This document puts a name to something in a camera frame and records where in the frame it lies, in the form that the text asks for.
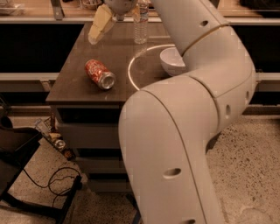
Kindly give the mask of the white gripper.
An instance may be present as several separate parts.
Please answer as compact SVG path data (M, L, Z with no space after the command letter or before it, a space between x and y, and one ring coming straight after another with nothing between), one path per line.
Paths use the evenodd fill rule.
M88 41L91 45L96 45L115 25L114 13L122 16L131 11L133 19L135 21L140 20L140 7L137 5L137 0L103 1L104 4L98 7L88 33Z

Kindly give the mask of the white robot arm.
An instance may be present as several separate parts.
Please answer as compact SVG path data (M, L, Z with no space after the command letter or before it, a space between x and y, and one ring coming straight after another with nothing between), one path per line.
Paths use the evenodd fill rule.
M122 158L143 224L224 224L207 145L249 105L256 72L210 0L151 0L187 73L135 92L122 107Z

